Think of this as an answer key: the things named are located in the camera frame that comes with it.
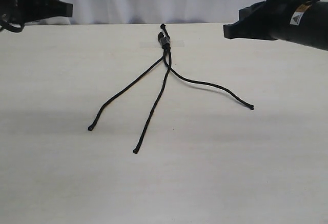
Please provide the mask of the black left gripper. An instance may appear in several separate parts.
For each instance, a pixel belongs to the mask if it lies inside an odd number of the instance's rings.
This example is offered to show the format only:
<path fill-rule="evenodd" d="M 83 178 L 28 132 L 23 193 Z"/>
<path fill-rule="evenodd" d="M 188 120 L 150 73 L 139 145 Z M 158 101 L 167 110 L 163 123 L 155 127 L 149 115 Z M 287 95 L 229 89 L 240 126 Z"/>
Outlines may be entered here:
<path fill-rule="evenodd" d="M 31 0 L 28 20 L 38 21 L 53 17 L 72 17 L 73 4 L 60 0 Z M 1 0 L 1 26 L 24 26 L 24 6 L 19 0 Z"/>

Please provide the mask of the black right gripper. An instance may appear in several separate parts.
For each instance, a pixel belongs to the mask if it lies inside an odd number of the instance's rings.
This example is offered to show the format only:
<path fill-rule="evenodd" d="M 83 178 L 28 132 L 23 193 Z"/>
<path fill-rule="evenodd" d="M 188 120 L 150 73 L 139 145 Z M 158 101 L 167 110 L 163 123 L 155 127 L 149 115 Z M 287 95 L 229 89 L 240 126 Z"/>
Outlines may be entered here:
<path fill-rule="evenodd" d="M 290 19 L 300 0 L 266 0 L 257 2 L 238 12 L 239 21 L 223 25 L 227 39 L 246 38 L 258 40 L 290 41 Z"/>

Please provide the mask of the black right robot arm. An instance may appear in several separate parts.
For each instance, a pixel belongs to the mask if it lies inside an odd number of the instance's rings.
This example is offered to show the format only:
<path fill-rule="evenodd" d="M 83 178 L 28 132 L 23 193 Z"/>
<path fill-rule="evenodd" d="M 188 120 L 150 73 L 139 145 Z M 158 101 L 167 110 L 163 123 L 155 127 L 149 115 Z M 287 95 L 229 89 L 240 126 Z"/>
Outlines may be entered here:
<path fill-rule="evenodd" d="M 327 2 L 265 0 L 239 10 L 239 20 L 223 25 L 227 39 L 283 40 L 327 50 Z"/>

